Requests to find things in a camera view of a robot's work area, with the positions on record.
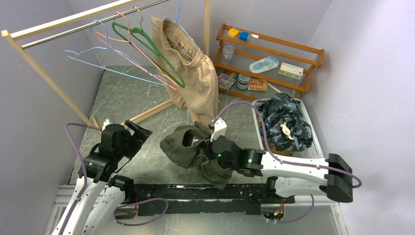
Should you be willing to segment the olive green shorts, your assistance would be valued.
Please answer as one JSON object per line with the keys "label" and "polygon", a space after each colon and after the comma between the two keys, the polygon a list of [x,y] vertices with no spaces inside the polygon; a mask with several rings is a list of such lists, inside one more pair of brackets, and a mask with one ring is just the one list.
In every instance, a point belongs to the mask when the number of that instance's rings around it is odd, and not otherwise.
{"label": "olive green shorts", "polygon": [[176,165],[189,169],[195,168],[198,175],[219,190],[223,190],[232,177],[232,170],[220,164],[199,165],[202,143],[210,142],[212,131],[203,124],[178,126],[174,132],[160,142],[161,150]]}

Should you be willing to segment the beige shorts with white stripe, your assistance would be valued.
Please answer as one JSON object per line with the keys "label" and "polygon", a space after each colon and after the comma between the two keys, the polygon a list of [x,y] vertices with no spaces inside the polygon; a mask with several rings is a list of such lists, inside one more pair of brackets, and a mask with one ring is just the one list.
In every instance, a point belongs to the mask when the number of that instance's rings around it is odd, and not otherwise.
{"label": "beige shorts with white stripe", "polygon": [[[152,17],[152,40],[161,53],[182,75],[185,88],[166,88],[170,99],[180,109],[187,108],[192,121],[209,125],[218,114],[218,79],[211,59],[202,50],[196,52],[192,42],[175,24]],[[176,76],[161,58],[156,62]]]}

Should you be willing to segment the light blue wire hanger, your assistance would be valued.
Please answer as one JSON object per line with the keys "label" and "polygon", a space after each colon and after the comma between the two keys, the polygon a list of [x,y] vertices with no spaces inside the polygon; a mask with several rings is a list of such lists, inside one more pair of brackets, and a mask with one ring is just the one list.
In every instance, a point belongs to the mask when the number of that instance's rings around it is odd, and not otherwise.
{"label": "light blue wire hanger", "polygon": [[[85,63],[87,65],[91,65],[93,67],[97,67],[100,69],[106,69],[108,71],[115,72],[121,75],[125,75],[130,78],[135,78],[135,79],[138,79],[144,82],[149,82],[155,85],[170,86],[172,88],[178,87],[178,84],[175,81],[173,81],[171,77],[165,74],[162,71],[162,69],[158,65],[156,65],[156,63],[147,54],[145,54],[135,43],[132,43],[133,41],[132,41],[132,30],[131,29],[127,30],[126,38],[122,38],[122,37],[114,38],[109,35],[108,27],[104,23],[103,20],[92,20],[91,23],[87,24],[87,28],[90,29],[90,31],[93,31],[93,27],[98,26],[98,25],[101,25],[104,28],[104,31],[103,32],[96,31],[95,36],[100,42],[104,44],[103,47],[92,47],[92,48],[89,48],[87,50],[80,51],[80,52],[76,52],[73,50],[64,50],[65,56],[75,61]],[[148,62],[150,62],[151,65],[155,66],[158,72],[153,73],[149,71],[145,66],[135,61],[128,54],[114,48],[114,46],[125,46],[126,44],[129,44],[129,43],[132,43],[133,49],[138,50],[138,55],[148,60]],[[86,55],[89,52],[94,52],[96,54],[97,59],[99,61],[98,64],[84,61],[81,59],[82,55]],[[134,68],[140,69],[142,72],[150,76],[152,79],[149,80],[143,76],[138,77],[138,76],[131,75],[126,71],[111,69],[110,68],[111,62],[115,62],[117,66],[132,65]]]}

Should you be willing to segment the green hanger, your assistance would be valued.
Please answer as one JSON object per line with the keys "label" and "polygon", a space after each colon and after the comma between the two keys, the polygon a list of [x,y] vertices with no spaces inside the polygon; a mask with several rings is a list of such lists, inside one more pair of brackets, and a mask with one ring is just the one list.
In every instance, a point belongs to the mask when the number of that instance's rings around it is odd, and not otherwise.
{"label": "green hanger", "polygon": [[[148,59],[159,71],[158,75],[154,76],[162,82],[163,85],[166,85],[174,90],[180,88],[185,88],[185,81],[182,75],[178,72],[176,68],[169,62],[169,60],[161,53],[158,47],[155,45],[150,36],[142,29],[142,27],[130,28],[129,21],[126,16],[121,12],[115,12],[114,16],[121,16],[125,19],[127,25],[123,25],[117,22],[112,22],[113,31],[120,37],[120,39],[113,39],[113,41],[118,41],[122,43],[128,43],[138,52],[140,52],[146,59]],[[134,42],[133,39],[139,41],[143,46],[148,48],[156,57],[161,58],[167,65],[173,70],[176,76],[172,75],[167,69],[159,65],[154,59],[150,58],[146,53],[144,53]]]}

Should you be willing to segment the dark leaf-print shorts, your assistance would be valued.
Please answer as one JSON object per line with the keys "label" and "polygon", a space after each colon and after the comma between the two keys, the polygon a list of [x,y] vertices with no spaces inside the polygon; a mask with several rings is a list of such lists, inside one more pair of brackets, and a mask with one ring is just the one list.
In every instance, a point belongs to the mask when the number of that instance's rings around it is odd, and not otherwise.
{"label": "dark leaf-print shorts", "polygon": [[312,130],[303,119],[297,100],[287,94],[277,93],[271,99],[256,102],[255,107],[265,124],[270,146],[301,152],[312,145]]}

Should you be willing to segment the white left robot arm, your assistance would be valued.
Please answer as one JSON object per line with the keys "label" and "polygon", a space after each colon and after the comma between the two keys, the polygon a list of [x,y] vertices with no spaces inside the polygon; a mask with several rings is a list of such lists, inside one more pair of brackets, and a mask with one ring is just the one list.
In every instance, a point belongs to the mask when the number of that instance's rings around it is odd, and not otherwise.
{"label": "white left robot arm", "polygon": [[53,234],[94,235],[119,204],[137,202],[134,181],[119,175],[119,162],[131,161],[153,134],[126,120],[123,124],[108,123],[102,128],[101,141],[82,157],[74,144],[81,167],[74,192]]}

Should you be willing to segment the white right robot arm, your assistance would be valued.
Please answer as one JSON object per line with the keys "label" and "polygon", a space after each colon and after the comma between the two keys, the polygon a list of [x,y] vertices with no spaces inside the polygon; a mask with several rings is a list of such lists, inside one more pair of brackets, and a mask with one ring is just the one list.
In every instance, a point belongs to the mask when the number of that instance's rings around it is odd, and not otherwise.
{"label": "white right robot arm", "polygon": [[246,177],[266,177],[269,186],[264,197],[275,203],[280,198],[297,195],[325,195],[341,203],[353,201],[352,168],[338,154],[328,158],[304,159],[279,156],[253,148],[241,148],[219,136],[207,140],[204,150],[210,160]]}

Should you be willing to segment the marker pen set pack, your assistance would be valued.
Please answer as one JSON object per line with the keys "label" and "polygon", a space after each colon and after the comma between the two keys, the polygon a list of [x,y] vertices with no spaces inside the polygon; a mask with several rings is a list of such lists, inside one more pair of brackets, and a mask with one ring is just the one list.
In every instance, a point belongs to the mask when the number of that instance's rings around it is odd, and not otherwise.
{"label": "marker pen set pack", "polygon": [[237,81],[238,73],[230,70],[223,70],[218,76],[218,86],[224,91],[228,91]]}

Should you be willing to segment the white pen with red tip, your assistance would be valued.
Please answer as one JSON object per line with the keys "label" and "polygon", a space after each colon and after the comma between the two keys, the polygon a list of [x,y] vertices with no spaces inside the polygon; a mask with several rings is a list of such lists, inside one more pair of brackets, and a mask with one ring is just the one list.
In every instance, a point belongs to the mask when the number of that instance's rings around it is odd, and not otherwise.
{"label": "white pen with red tip", "polygon": [[281,90],[279,90],[277,87],[275,87],[274,85],[272,85],[271,83],[268,83],[268,87],[273,89],[274,91],[276,91],[277,93],[282,93]]}

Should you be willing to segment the clear plastic cup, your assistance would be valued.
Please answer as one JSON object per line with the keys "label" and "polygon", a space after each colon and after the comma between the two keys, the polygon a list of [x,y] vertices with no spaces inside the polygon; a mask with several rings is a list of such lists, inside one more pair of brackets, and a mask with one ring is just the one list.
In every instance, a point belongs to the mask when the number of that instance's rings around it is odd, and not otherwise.
{"label": "clear plastic cup", "polygon": [[223,46],[222,48],[222,56],[226,61],[230,61],[234,55],[234,47],[231,45]]}

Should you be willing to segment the white plastic basket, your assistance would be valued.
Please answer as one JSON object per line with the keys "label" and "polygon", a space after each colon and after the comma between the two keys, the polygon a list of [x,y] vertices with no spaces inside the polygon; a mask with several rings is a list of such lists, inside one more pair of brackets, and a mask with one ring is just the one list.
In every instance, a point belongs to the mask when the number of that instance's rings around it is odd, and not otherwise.
{"label": "white plastic basket", "polygon": [[[294,152],[292,154],[292,157],[305,158],[305,159],[318,159],[318,158],[323,158],[324,155],[323,155],[323,152],[322,152],[320,143],[318,141],[317,135],[315,133],[315,130],[314,130],[312,121],[311,121],[311,119],[309,117],[309,114],[307,112],[307,109],[306,109],[304,103],[300,99],[294,98],[294,100],[297,100],[300,103],[300,108],[301,108],[301,111],[302,111],[302,114],[303,114],[303,119],[311,127],[313,142],[312,142],[312,145],[309,148],[305,149],[304,151],[302,151],[302,152]],[[255,119],[254,126],[255,126],[256,135],[257,135],[257,138],[258,138],[258,143],[259,143],[259,146],[260,146],[259,148],[261,150],[267,151],[266,150],[266,147],[263,144],[262,138],[261,138],[261,133],[260,133],[260,129],[261,128],[259,127],[258,120],[257,120],[257,115],[256,115],[256,113],[255,113],[254,110],[252,110],[252,114],[253,114],[253,118]]]}

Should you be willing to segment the yellow block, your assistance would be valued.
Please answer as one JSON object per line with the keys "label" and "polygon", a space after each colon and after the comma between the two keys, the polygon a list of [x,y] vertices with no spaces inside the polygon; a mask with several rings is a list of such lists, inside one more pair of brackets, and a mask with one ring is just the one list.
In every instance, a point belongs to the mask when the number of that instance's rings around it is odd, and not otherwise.
{"label": "yellow block", "polygon": [[239,33],[240,33],[239,29],[236,29],[233,27],[228,30],[228,36],[231,38],[237,38]]}

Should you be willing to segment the blue block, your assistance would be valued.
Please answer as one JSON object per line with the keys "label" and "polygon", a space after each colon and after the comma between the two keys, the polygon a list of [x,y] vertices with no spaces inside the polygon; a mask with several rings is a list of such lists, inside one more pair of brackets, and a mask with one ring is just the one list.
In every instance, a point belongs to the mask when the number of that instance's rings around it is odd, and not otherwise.
{"label": "blue block", "polygon": [[245,32],[245,31],[241,31],[239,33],[239,37],[238,38],[241,41],[247,42],[250,39],[250,37],[251,37],[251,34],[250,33]]}

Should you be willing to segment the wooden clothes rack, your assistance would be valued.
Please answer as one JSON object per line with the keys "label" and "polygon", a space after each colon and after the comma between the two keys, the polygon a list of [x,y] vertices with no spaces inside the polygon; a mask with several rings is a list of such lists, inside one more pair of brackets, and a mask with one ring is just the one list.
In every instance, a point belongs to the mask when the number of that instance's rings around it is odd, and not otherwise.
{"label": "wooden clothes rack", "polygon": [[[12,48],[39,74],[41,78],[43,78],[46,83],[50,85],[50,87],[64,100],[64,102],[69,105],[69,107],[75,111],[75,113],[81,118],[81,120],[93,127],[98,127],[98,125],[95,125],[95,123],[91,122],[88,117],[84,115],[84,113],[80,110],[79,107],[76,106],[76,104],[69,98],[69,96],[58,86],[58,84],[52,79],[52,77],[43,69],[38,62],[35,61],[35,59],[27,52],[25,52],[25,49],[61,38],[65,37],[67,35],[73,34],[75,32],[84,30],[86,28],[95,26],[95,23],[89,23],[71,30],[67,30],[65,32],[52,35],[47,38],[43,38],[37,41],[34,41],[32,43],[28,43],[26,45],[21,46],[18,43],[18,40],[28,38],[30,36],[35,36],[44,32],[51,31],[56,28],[63,27],[65,25],[76,23],[84,19],[92,18],[94,16],[97,16],[99,14],[103,14],[108,11],[116,10],[118,8],[131,5],[135,2],[138,2],[139,0],[117,0],[102,6],[98,6],[80,13],[76,13],[67,17],[63,17],[51,22],[43,23],[34,27],[30,27],[24,30],[20,30],[14,33],[10,33],[7,30],[2,30],[1,34],[2,37],[12,46]],[[142,7],[139,7],[138,9],[132,9],[124,12],[124,15],[132,14],[135,12],[138,12],[138,10],[144,10],[147,8],[150,8],[152,6],[161,4],[167,2],[167,0],[158,0],[153,3],[146,4]],[[204,48],[206,55],[209,54],[209,30],[210,30],[210,9],[211,9],[211,1],[205,0],[204,1]],[[134,123],[139,123],[155,114],[158,114],[159,112],[171,107],[173,105],[172,100],[165,101],[133,118],[130,119],[130,121]]]}

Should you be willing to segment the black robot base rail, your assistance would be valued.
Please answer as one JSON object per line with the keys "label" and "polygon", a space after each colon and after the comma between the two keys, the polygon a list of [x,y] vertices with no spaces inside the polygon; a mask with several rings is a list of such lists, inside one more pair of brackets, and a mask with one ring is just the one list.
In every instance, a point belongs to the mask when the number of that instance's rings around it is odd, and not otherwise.
{"label": "black robot base rail", "polygon": [[123,204],[138,202],[138,216],[160,214],[233,213],[260,215],[265,205],[294,203],[282,198],[270,183],[228,184],[223,190],[212,185],[135,184]]}

